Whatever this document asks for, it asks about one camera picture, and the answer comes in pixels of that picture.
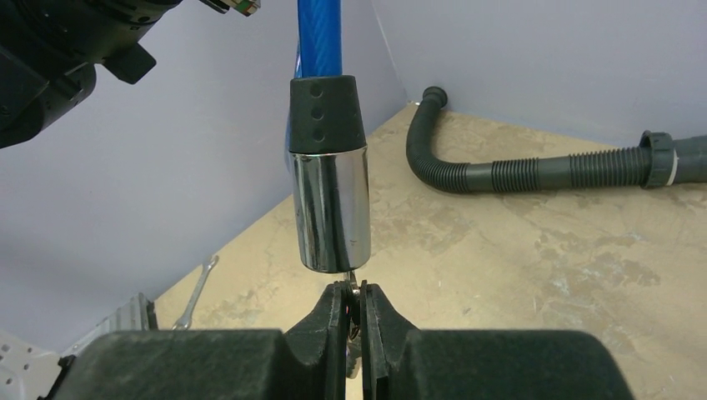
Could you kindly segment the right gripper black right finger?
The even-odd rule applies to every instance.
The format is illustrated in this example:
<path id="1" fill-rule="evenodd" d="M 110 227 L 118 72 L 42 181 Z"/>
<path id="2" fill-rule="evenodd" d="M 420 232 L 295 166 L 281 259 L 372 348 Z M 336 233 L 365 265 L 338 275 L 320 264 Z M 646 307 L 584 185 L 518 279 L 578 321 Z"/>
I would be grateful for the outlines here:
<path id="1" fill-rule="evenodd" d="M 631 399 L 609 350 L 573 330 L 422 329 L 360 288 L 366 399 Z"/>

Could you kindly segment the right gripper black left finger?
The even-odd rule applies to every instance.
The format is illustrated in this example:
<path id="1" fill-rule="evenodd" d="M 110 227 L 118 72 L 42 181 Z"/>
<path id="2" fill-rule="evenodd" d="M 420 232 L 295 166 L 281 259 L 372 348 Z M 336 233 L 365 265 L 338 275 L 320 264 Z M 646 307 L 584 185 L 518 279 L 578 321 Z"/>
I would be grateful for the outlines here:
<path id="1" fill-rule="evenodd" d="M 58 399 L 342 399 L 348 328 L 345 282 L 279 329 L 124 331 L 76 359 Z"/>

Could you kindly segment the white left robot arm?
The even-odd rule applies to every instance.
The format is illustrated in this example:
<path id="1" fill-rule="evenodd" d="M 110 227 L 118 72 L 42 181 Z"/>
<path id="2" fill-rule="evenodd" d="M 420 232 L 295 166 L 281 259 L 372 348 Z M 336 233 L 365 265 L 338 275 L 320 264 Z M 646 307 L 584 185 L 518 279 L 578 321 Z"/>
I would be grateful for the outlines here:
<path id="1" fill-rule="evenodd" d="M 135 84 L 156 64 L 140 39 L 176 1 L 3 1 L 1 146 L 35 138 L 88 98 L 96 67 Z"/>

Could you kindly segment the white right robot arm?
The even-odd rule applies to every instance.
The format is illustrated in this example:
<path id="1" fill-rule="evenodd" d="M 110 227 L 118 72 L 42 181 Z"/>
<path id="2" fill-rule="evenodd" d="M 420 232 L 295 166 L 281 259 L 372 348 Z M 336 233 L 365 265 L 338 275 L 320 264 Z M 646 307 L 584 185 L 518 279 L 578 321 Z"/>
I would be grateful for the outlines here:
<path id="1" fill-rule="evenodd" d="M 380 286 L 329 284 L 278 329 L 160 330 L 153 305 L 77 355 L 1 336 L 4 399 L 630 399 L 606 347 L 570 330 L 428 330 Z"/>

